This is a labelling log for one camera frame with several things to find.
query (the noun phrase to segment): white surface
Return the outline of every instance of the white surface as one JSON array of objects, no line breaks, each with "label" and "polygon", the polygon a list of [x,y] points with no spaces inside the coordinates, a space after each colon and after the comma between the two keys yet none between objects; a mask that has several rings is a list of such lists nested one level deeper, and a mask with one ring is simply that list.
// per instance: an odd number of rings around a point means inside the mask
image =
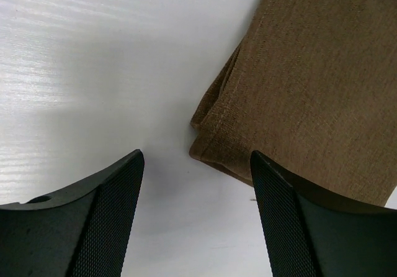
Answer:
[{"label": "white surface", "polygon": [[187,155],[256,3],[0,0],[0,204],[141,148],[124,277],[271,276],[253,189]]}]

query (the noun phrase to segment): folded cloth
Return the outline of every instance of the folded cloth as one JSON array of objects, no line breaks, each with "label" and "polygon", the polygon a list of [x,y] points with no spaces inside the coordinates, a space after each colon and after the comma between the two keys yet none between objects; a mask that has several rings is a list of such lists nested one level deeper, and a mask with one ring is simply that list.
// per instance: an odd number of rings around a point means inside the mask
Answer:
[{"label": "folded cloth", "polygon": [[397,0],[261,0],[191,124],[190,155],[247,184],[259,150],[384,205],[397,183]]}]

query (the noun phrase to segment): brown cloth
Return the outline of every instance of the brown cloth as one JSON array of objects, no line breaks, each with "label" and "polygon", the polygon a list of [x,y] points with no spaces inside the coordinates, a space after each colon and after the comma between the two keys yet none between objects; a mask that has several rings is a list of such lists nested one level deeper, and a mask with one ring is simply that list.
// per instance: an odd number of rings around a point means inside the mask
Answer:
[{"label": "brown cloth", "polygon": [[397,182],[397,0],[261,0],[192,119],[190,154],[252,184],[259,150],[384,205]]}]

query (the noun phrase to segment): towel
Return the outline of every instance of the towel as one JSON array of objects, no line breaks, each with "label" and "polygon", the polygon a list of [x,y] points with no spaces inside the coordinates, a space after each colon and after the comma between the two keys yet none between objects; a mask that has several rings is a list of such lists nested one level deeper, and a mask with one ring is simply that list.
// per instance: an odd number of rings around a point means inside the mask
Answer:
[{"label": "towel", "polygon": [[191,124],[190,155],[247,184],[259,150],[385,205],[397,182],[397,0],[261,0]]}]

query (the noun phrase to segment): brown fabric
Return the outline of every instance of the brown fabric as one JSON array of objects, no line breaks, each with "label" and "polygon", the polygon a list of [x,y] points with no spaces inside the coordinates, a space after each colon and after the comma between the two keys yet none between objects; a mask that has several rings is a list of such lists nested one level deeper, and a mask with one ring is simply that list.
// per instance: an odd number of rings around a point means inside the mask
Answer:
[{"label": "brown fabric", "polygon": [[190,154],[252,184],[260,150],[384,205],[397,182],[397,0],[261,0],[192,119]]}]

